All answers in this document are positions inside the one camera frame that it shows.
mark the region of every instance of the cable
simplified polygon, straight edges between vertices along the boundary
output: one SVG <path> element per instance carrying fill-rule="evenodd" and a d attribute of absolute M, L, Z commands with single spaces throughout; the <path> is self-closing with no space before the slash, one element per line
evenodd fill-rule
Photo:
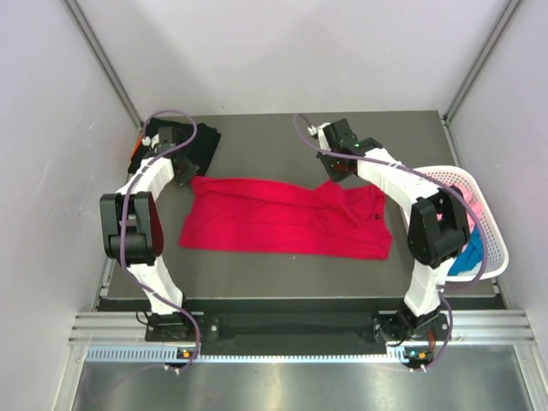
<path fill-rule="evenodd" d="M 138 323 L 146 325 L 148 327 L 148 324 L 145 321 L 143 321 L 139 318 L 139 312 L 138 311 L 135 312 L 135 319 L 137 320 Z"/>
<path fill-rule="evenodd" d="M 84 391 L 86 392 L 86 397 L 91 402 L 99 402 L 103 399 L 105 399 L 107 396 L 112 394 L 113 391 L 115 391 L 120 385 L 125 383 L 126 381 L 130 380 L 131 378 L 135 377 L 137 374 L 145 371 L 145 370 L 151 370 L 153 368 L 163 368 L 165 369 L 164 364 L 149 364 L 147 366 L 142 366 L 140 368 L 137 368 L 135 371 L 130 372 L 125 377 L 120 378 L 118 381 L 116 381 L 107 391 L 102 393 L 100 396 L 94 396 L 91 393 L 90 386 L 89 386 L 89 370 L 86 369 L 86 374 L 84 375 L 82 379 L 82 384 L 84 384 Z"/>
<path fill-rule="evenodd" d="M 156 298 L 160 302 L 163 302 L 163 304 L 165 304 L 165 305 L 173 308 L 175 311 L 181 313 L 193 325 L 194 334 L 195 334 L 196 348 L 193 351 L 190 359 L 188 359 L 187 364 L 185 364 L 185 366 L 183 366 L 180 370 L 181 372 L 185 372 L 193 364 L 193 362 L 196 360 L 196 358 L 198 357 L 198 353 L 200 351 L 201 335 L 200 335 L 200 327 L 198 326 L 198 323 L 196 322 L 194 317 L 189 312 L 184 310 L 182 307 L 179 307 L 176 304 L 172 303 L 171 301 L 165 299 L 156 290 L 150 288 L 149 286 L 147 286 L 143 283 L 140 283 L 139 280 L 137 280 L 137 278 L 135 278 L 135 276 L 128 271 L 128 265 L 126 263 L 126 233 L 127 233 L 127 230 L 128 230 L 129 198 L 130 198 L 130 195 L 131 195 L 135 185 L 137 184 L 139 179 L 144 175 L 144 173 L 146 173 L 146 171 L 148 170 L 148 168 L 151 165 L 156 163 L 160 158 L 167 157 L 171 153 L 176 152 L 178 150 L 181 150 L 184 146 L 189 145 L 194 140 L 194 137 L 196 137 L 196 134 L 198 133 L 198 126 L 196 125 L 196 122 L 186 112 L 180 111 L 180 110 L 161 110 L 161 111 L 157 111 L 157 112 L 151 114 L 146 119 L 145 123 L 143 124 L 142 135 L 146 135 L 146 128 L 148 127 L 148 123 L 151 121 L 151 119 L 153 119 L 156 116 L 160 116 L 162 114 L 179 114 L 181 116 L 186 117 L 192 123 L 193 132 L 192 132 L 192 134 L 191 134 L 191 136 L 188 140 L 183 141 L 181 144 L 179 144 L 177 146 L 174 146 L 174 147 L 171 147 L 169 150 L 166 150 L 165 152 L 161 152 L 156 157 L 154 157 L 146 167 L 144 167 L 140 172 L 135 174 L 133 180 L 129 184 L 128 191 L 124 195 L 123 205 L 122 205 L 122 224 L 121 224 L 121 228 L 120 228 L 120 242 L 121 242 L 121 246 L 120 246 L 120 265 L 122 266 L 122 271 L 126 274 L 126 276 L 131 281 L 133 281 L 134 283 L 139 285 L 143 290 L 148 291 L 150 294 L 152 294 L 152 296 L 154 298 Z"/>
<path fill-rule="evenodd" d="M 341 154 L 339 152 L 331 152 L 329 150 L 322 150 L 321 148 L 317 147 L 312 142 L 310 142 L 308 140 L 308 138 L 305 137 L 305 135 L 301 132 L 301 130 L 299 129 L 299 124 L 298 124 L 299 119 L 303 119 L 307 123 L 308 127 L 312 126 L 312 124 L 310 123 L 310 121 L 307 119 L 307 117 L 305 115 L 303 115 L 301 113 L 297 113 L 293 117 L 293 126 L 295 127 L 295 132 L 299 135 L 299 137 L 301 137 L 301 140 L 305 144 L 310 146 L 315 151 L 320 152 L 320 153 L 322 153 L 326 156 L 331 156 L 331 157 L 336 157 L 336 158 L 345 158 L 345 159 L 348 159 L 348 160 L 367 161 L 369 163 L 381 164 L 381 165 L 395 167 L 397 169 L 406 171 L 409 174 L 413 174 L 415 176 L 424 178 L 425 180 L 440 186 L 441 188 L 446 190 L 449 194 L 451 194 L 455 199 L 457 199 L 457 201 L 459 203 L 461 203 L 462 206 L 465 208 L 468 215 L 473 219 L 473 221 L 475 222 L 475 226 L 478 228 L 479 237 L 481 238 L 481 244 L 482 244 L 482 247 L 483 247 L 483 259 L 481 260 L 481 266 L 479 267 L 479 271 L 476 274 L 476 276 L 472 279 L 472 281 L 470 281 L 469 283 L 466 283 L 464 285 L 461 285 L 461 286 L 451 286 L 451 289 L 467 289 L 469 287 L 473 287 L 474 285 L 476 285 L 480 281 L 481 276 L 483 276 L 483 273 L 485 272 L 485 268 L 487 267 L 487 240 L 486 240 L 486 237 L 485 237 L 485 231 L 483 230 L 480 219 L 478 218 L 478 216 L 475 215 L 474 211 L 472 210 L 472 207 L 466 202 L 466 200 L 461 195 L 459 195 L 457 193 L 457 191 L 455 191 L 453 188 L 449 187 L 447 184 L 442 183 L 438 179 L 427 176 L 426 174 L 421 173 L 420 171 L 411 169 L 411 168 L 409 168 L 409 167 L 407 167 L 403 164 L 390 164 L 386 161 L 377 160 L 376 158 L 360 157 L 360 156 L 354 156 L 354 155 L 351 155 L 351 154 Z M 438 362 L 439 358 L 444 354 L 445 349 L 447 348 L 447 345 L 449 344 L 449 341 L 451 339 L 451 332 L 453 331 L 453 311 L 451 309 L 451 305 L 445 299 L 444 289 L 440 289 L 438 291 L 438 295 L 439 295 L 439 300 L 447 307 L 447 310 L 449 312 L 449 317 L 450 317 L 450 325 L 449 325 L 449 330 L 447 332 L 447 337 L 445 338 L 444 343 L 442 344 L 442 347 L 438 352 L 438 355 L 436 355 L 436 357 L 434 357 L 432 362 L 430 364 L 428 364 L 428 366 L 425 367 L 425 371 L 432 368 L 432 366 L 434 364 L 436 364 Z"/>
<path fill-rule="evenodd" d="M 434 359 L 430 362 L 430 364 L 425 366 L 425 372 L 430 370 L 433 366 L 435 366 L 438 363 L 439 359 L 442 357 L 442 355 L 444 355 L 445 350 L 447 349 L 447 346 L 449 345 L 449 341 L 451 341 L 451 334 L 453 332 L 453 309 L 451 308 L 451 305 L 449 304 L 449 302 L 445 299 L 444 293 L 440 291 L 438 292 L 438 295 L 439 295 L 439 300 L 442 302 L 442 304 L 445 305 L 445 308 L 447 308 L 447 313 L 449 317 L 449 329 L 447 330 L 447 336 L 444 339 L 444 343 L 442 344 L 441 348 L 438 351 L 438 355 L 434 357 Z"/>
<path fill-rule="evenodd" d="M 436 337 L 434 336 L 434 331 L 432 330 L 428 331 L 428 346 L 432 352 L 436 349 Z"/>

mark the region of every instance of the gray tabletop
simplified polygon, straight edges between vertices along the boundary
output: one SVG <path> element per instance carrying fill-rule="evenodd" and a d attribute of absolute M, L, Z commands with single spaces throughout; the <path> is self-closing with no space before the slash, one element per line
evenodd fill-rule
<path fill-rule="evenodd" d="M 311 114 L 314 124 L 346 117 L 360 139 L 373 137 L 394 158 L 411 167 L 453 164 L 436 111 Z M 295 135 L 292 115 L 203 116 L 197 122 L 223 135 L 211 177 L 255 177 L 315 188 L 327 176 L 315 152 Z M 345 188 L 365 184 L 357 177 Z M 413 257 L 399 209 L 386 205 L 385 221 L 394 240 L 386 261 L 286 253 L 229 253 L 179 247 L 185 216 L 192 207 L 190 187 L 170 184 L 158 198 L 164 228 L 164 259 L 176 285 L 190 298 L 402 297 L 411 281 Z M 492 296 L 490 281 L 453 295 Z M 109 298 L 144 295 L 116 266 Z"/>

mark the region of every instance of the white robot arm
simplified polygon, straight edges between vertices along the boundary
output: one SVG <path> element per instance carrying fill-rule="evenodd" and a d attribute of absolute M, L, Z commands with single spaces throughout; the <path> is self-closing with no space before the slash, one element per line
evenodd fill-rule
<path fill-rule="evenodd" d="M 377 141 L 358 141 L 346 120 L 310 127 L 308 132 L 319 140 L 322 150 L 374 158 L 394 166 L 401 164 Z M 411 329 L 420 328 L 438 315 L 439 290 L 445 285 L 455 257 L 469 240 L 464 208 L 436 184 L 405 170 L 323 154 L 318 157 L 334 181 L 354 174 L 380 188 L 411 217 L 408 246 L 415 262 L 404 303 L 411 312 Z"/>

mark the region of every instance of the laundry basket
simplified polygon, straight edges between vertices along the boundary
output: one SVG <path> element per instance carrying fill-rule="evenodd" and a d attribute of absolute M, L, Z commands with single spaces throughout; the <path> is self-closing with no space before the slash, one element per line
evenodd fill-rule
<path fill-rule="evenodd" d="M 417 169 L 427 176 L 440 180 L 448 186 L 460 183 L 466 187 L 473 195 L 473 201 L 479 201 L 483 206 L 483 216 L 481 218 L 481 227 L 485 231 L 487 239 L 487 267 L 481 276 L 482 279 L 493 278 L 500 275 L 508 266 L 508 249 L 504 244 L 503 237 L 500 235 L 497 223 L 485 202 L 485 198 L 478 187 L 478 183 L 465 170 L 450 165 L 437 165 L 431 167 L 422 167 Z M 404 223 L 409 226 L 409 216 L 402 211 Z M 464 271 L 456 276 L 447 276 L 447 281 L 466 282 L 471 281 L 480 271 L 479 267 L 474 267 L 471 271 Z"/>

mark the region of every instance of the red t-shirt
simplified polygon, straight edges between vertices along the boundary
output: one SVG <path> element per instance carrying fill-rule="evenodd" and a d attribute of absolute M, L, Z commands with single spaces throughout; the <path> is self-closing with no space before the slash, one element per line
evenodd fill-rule
<path fill-rule="evenodd" d="M 314 190 L 248 178 L 192 180 L 194 204 L 182 247 L 218 251 L 323 254 L 387 259 L 384 193 L 373 185 Z"/>

